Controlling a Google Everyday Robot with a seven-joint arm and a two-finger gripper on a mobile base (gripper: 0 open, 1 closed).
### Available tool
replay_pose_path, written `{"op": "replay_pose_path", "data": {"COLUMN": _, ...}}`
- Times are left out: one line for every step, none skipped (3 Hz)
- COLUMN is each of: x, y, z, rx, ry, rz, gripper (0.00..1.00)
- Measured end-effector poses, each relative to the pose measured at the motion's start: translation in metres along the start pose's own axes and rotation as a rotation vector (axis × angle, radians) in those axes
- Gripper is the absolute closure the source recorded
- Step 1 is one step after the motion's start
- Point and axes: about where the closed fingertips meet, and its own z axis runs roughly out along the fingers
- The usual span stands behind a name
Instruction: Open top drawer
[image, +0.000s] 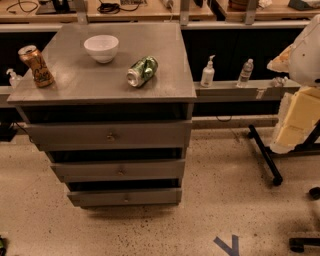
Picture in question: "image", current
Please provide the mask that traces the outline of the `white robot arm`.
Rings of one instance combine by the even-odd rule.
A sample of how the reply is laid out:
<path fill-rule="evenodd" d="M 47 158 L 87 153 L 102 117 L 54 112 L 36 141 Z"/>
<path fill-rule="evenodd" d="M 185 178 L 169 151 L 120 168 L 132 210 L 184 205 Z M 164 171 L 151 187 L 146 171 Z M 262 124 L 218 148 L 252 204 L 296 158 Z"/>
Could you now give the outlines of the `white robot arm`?
<path fill-rule="evenodd" d="M 267 64 L 275 72 L 288 73 L 302 86 L 320 86 L 320 14 L 296 37 L 294 42 Z"/>

